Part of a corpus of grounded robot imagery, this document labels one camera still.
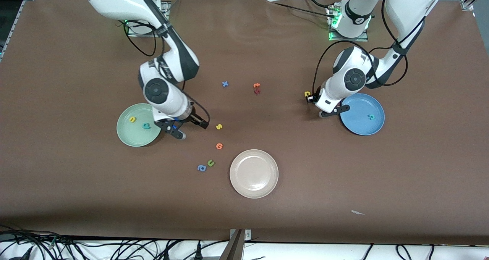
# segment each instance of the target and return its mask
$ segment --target green plate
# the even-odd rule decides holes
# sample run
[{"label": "green plate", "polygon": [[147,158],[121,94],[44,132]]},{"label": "green plate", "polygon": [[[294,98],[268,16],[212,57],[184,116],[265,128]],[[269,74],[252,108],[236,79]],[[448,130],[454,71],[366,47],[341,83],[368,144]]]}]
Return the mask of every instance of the green plate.
[{"label": "green plate", "polygon": [[154,141],[161,128],[154,124],[151,105],[138,103],[128,107],[117,120],[117,136],[130,147],[142,147]]}]

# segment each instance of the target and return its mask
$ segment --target table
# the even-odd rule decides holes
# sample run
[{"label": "table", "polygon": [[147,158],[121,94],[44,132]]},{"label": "table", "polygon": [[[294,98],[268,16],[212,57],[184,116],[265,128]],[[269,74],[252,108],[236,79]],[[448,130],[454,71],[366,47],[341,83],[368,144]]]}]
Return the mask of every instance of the table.
[{"label": "table", "polygon": [[[391,44],[374,13],[367,49]],[[331,43],[320,16],[265,0],[180,0],[170,20],[199,57],[185,90],[211,125],[132,148],[115,125],[144,102],[136,76],[149,58],[87,0],[26,3],[0,63],[0,222],[90,236],[225,239],[251,228],[261,241],[489,243],[489,60],[458,3],[440,2],[427,18],[405,79],[362,90],[386,112],[366,137],[303,98]],[[151,38],[135,42],[152,49]],[[348,46],[330,50],[318,84]],[[229,180],[234,157],[253,148],[280,173],[256,200]]]}]

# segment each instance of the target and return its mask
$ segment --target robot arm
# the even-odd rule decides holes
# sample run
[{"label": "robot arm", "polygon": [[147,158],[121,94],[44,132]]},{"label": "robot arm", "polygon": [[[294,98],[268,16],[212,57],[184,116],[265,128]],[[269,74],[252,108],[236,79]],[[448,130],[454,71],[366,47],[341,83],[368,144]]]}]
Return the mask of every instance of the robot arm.
[{"label": "robot arm", "polygon": [[139,68],[138,80],[147,102],[152,105],[155,124],[177,139],[184,139],[179,130],[185,122],[207,128],[208,121],[195,113],[193,102],[176,84],[194,78],[199,60],[183,42],[154,0],[88,0],[101,15],[115,20],[145,20],[158,36],[170,46],[170,51]]},{"label": "robot arm", "polygon": [[336,58],[333,76],[307,98],[322,110],[321,117],[334,112],[339,102],[360,91],[363,86],[378,88],[407,54],[424,26],[424,18],[438,0],[386,0],[386,11],[399,31],[397,42],[384,58],[365,53],[357,46],[343,50]]},{"label": "robot arm", "polygon": [[332,27],[343,37],[354,38],[360,36],[372,18],[372,11],[379,0],[342,0],[341,14]]}]

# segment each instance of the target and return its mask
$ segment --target beige plate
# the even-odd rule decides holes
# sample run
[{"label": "beige plate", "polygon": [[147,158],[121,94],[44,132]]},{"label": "beige plate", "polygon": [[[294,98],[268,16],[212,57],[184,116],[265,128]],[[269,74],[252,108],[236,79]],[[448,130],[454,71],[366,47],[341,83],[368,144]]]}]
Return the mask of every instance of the beige plate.
[{"label": "beige plate", "polygon": [[239,194],[258,199],[274,190],[278,182],[278,166],[267,152],[250,149],[234,158],[229,178]]}]

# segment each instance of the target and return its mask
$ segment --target white paper scrap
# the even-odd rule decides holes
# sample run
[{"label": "white paper scrap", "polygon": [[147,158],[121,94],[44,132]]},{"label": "white paper scrap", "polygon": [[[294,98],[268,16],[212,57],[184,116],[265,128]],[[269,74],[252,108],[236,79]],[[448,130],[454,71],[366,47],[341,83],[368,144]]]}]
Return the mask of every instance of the white paper scrap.
[{"label": "white paper scrap", "polygon": [[351,210],[353,213],[355,213],[356,215],[364,215],[363,213],[361,212],[358,212],[358,211],[354,211],[354,210]]}]

